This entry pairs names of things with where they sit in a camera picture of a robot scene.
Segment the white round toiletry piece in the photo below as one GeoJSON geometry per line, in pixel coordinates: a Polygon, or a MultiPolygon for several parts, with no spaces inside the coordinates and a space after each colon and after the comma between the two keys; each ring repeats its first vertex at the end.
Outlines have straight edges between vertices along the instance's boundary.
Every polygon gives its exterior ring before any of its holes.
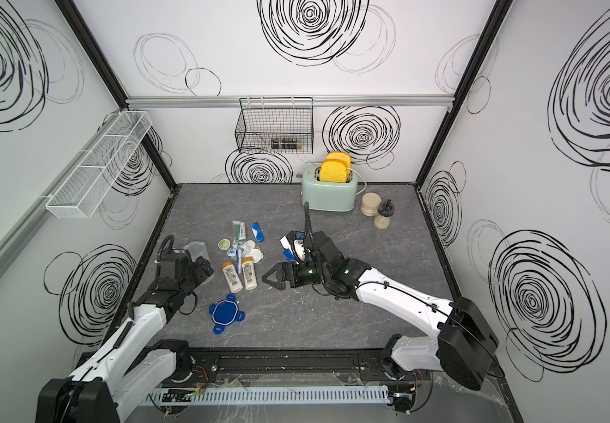
{"type": "Polygon", "coordinates": [[[256,264],[264,258],[264,253],[253,240],[244,241],[241,244],[243,258],[251,258],[256,264]]]}

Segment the cream lotion bottle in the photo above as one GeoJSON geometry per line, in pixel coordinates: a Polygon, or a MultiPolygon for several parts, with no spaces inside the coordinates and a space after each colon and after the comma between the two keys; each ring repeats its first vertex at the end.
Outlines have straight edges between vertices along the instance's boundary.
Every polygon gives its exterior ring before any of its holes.
{"type": "Polygon", "coordinates": [[[231,294],[237,294],[243,290],[243,282],[232,262],[225,262],[225,264],[222,264],[221,271],[227,281],[231,294]]]}
{"type": "Polygon", "coordinates": [[[242,273],[244,280],[244,287],[246,290],[251,291],[257,288],[257,274],[255,270],[255,262],[252,257],[243,259],[242,262],[242,273]]]}

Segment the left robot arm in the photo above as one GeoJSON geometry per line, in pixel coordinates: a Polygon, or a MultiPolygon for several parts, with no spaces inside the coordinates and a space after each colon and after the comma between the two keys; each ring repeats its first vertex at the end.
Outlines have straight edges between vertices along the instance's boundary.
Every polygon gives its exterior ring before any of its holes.
{"type": "Polygon", "coordinates": [[[196,370],[184,340],[153,343],[196,288],[213,278],[202,241],[175,248],[169,235],[160,246],[153,283],[135,302],[119,329],[65,379],[41,390],[38,422],[124,422],[163,381],[186,382],[196,370]]]}

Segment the blue small toiletry tube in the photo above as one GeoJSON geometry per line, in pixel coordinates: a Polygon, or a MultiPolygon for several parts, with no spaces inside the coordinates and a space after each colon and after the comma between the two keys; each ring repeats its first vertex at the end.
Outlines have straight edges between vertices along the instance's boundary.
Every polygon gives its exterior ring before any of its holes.
{"type": "Polygon", "coordinates": [[[254,222],[251,224],[251,231],[258,243],[264,242],[264,234],[258,222],[254,222]]]}

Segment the blue white toothpaste tube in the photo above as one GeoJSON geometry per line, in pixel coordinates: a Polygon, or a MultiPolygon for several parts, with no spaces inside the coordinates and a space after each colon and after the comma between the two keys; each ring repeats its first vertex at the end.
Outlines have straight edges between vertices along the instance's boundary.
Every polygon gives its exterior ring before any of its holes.
{"type": "Polygon", "coordinates": [[[238,275],[242,275],[242,252],[242,247],[237,243],[234,243],[229,250],[229,257],[231,258],[238,275]]]}

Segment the blue-lid clear container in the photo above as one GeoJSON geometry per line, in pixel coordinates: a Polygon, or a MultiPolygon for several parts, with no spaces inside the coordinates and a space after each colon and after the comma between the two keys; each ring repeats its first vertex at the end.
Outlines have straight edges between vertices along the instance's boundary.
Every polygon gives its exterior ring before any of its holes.
{"type": "Polygon", "coordinates": [[[190,253],[193,261],[197,261],[199,257],[202,257],[202,259],[205,261],[205,266],[210,269],[213,268],[210,261],[210,256],[208,254],[208,249],[203,241],[192,241],[191,243],[186,244],[183,248],[190,253]]]}
{"type": "Polygon", "coordinates": [[[288,262],[294,262],[294,263],[296,262],[296,258],[291,250],[284,249],[283,254],[284,254],[285,259],[287,259],[288,262]]]}

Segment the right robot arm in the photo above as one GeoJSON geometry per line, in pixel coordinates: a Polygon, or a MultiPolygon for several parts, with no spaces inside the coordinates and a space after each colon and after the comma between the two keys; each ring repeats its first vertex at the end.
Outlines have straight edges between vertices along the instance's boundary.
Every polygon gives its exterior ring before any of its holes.
{"type": "Polygon", "coordinates": [[[291,231],[281,241],[290,258],[262,276],[266,285],[280,291],[319,286],[337,300],[379,307],[421,331],[418,338],[394,335],[385,345],[380,361],[389,376],[442,371],[469,390],[482,389],[496,363],[499,340],[473,301],[425,294],[371,264],[346,257],[329,236],[313,230],[310,218],[303,231],[291,231]]]}

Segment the green toothbrush packet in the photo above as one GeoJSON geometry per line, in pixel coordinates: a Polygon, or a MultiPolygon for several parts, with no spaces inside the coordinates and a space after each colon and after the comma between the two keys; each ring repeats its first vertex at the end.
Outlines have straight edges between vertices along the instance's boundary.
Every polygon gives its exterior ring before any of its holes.
{"type": "Polygon", "coordinates": [[[239,244],[246,239],[245,223],[243,221],[235,220],[233,222],[233,243],[239,244]]]}

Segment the green round toiletry tin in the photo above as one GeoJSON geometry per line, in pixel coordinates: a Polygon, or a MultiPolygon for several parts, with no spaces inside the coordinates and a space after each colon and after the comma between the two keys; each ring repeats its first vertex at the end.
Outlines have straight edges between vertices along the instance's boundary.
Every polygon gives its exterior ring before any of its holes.
{"type": "Polygon", "coordinates": [[[229,239],[221,239],[221,240],[218,242],[218,248],[219,248],[220,250],[223,250],[223,251],[225,251],[225,250],[229,250],[229,249],[230,249],[230,247],[231,247],[231,241],[229,241],[229,239]]]}

